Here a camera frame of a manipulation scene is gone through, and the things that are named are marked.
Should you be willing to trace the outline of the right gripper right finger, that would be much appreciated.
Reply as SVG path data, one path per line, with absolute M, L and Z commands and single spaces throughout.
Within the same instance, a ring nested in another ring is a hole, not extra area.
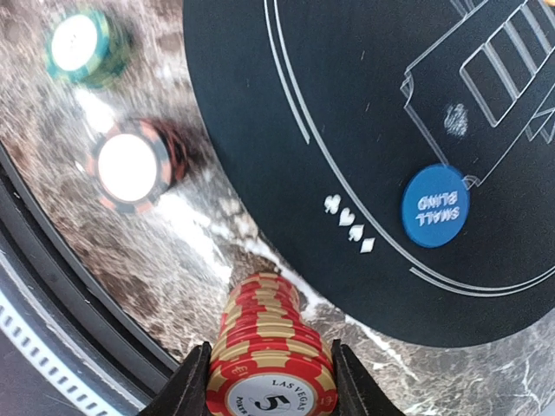
M 338 402 L 331 415 L 404 416 L 359 361 L 340 340 L 331 347 Z

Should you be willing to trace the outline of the orange black poker chip stack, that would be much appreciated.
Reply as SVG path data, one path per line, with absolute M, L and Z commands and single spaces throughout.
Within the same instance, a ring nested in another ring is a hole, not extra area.
M 166 120 L 126 118 L 92 147 L 86 169 L 99 201 L 112 211 L 138 214 L 186 176 L 186 140 Z

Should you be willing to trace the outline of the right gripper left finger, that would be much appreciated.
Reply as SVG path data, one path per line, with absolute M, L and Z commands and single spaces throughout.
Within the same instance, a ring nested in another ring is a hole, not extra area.
M 208 341 L 194 347 L 142 416 L 210 415 L 206 405 L 212 347 Z

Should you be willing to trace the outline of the red poker chip stack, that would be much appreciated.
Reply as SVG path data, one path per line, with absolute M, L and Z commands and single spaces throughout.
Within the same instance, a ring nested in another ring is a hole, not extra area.
M 338 402 L 329 345 L 300 313 L 297 289 L 276 273 L 230 294 L 212 348 L 206 406 L 213 415 L 330 415 Z

